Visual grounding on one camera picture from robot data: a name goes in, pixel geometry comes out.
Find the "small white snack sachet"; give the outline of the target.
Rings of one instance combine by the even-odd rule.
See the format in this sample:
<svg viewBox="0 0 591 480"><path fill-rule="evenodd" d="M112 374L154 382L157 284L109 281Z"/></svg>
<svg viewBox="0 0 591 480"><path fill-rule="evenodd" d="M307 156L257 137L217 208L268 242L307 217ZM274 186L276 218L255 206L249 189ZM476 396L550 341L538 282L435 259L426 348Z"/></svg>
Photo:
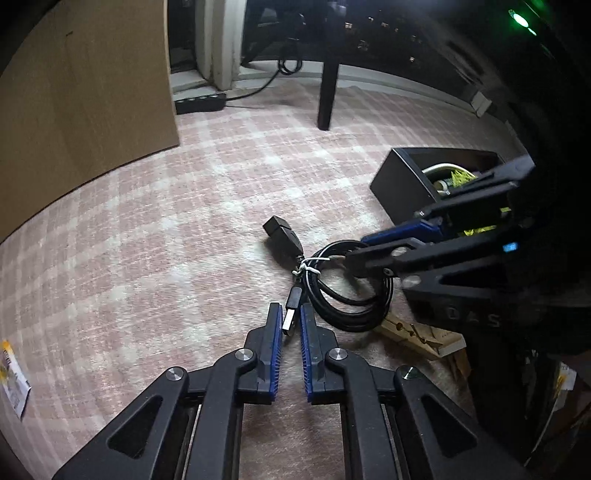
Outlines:
<svg viewBox="0 0 591 480"><path fill-rule="evenodd" d="M32 387L16 359L12 345L7 340L1 342L1 385L9 404L21 420Z"/></svg>

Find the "black power strip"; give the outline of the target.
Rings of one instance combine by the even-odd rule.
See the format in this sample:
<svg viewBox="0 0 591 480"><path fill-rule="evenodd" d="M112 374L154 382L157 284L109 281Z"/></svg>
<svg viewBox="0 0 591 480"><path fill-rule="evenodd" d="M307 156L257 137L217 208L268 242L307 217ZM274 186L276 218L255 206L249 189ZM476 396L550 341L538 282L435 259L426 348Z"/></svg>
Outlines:
<svg viewBox="0 0 591 480"><path fill-rule="evenodd" d="M225 108L227 101L225 93L215 93L175 100L174 108L177 115L217 112Z"/></svg>

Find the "light wood cabinet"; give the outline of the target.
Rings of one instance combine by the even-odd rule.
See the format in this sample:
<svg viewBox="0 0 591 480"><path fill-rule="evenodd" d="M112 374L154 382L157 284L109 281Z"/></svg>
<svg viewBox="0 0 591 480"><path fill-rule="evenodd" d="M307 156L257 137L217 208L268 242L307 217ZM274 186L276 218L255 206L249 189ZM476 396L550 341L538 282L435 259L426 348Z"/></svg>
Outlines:
<svg viewBox="0 0 591 480"><path fill-rule="evenodd" d="M1 75L1 235L179 143L164 1L60 1Z"/></svg>

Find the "wooden clothespin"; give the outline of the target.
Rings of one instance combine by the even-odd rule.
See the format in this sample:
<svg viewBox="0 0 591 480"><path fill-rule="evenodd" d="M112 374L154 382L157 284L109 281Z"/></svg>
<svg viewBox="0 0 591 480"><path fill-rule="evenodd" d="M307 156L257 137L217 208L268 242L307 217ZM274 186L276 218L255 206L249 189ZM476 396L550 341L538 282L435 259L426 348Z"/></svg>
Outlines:
<svg viewBox="0 0 591 480"><path fill-rule="evenodd" d="M390 313L374 331L428 360L445 358L466 347L466 341L460 333L408 322L394 313Z"/></svg>

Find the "black storage tray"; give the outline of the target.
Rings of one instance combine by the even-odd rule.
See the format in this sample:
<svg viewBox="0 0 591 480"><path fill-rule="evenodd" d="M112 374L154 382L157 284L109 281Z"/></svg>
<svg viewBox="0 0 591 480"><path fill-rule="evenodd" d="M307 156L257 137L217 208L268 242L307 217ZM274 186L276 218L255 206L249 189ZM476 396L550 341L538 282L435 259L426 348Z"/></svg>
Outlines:
<svg viewBox="0 0 591 480"><path fill-rule="evenodd" d="M501 165L495 152L454 148L394 148L370 184L394 224L447 197L461 181Z"/></svg>

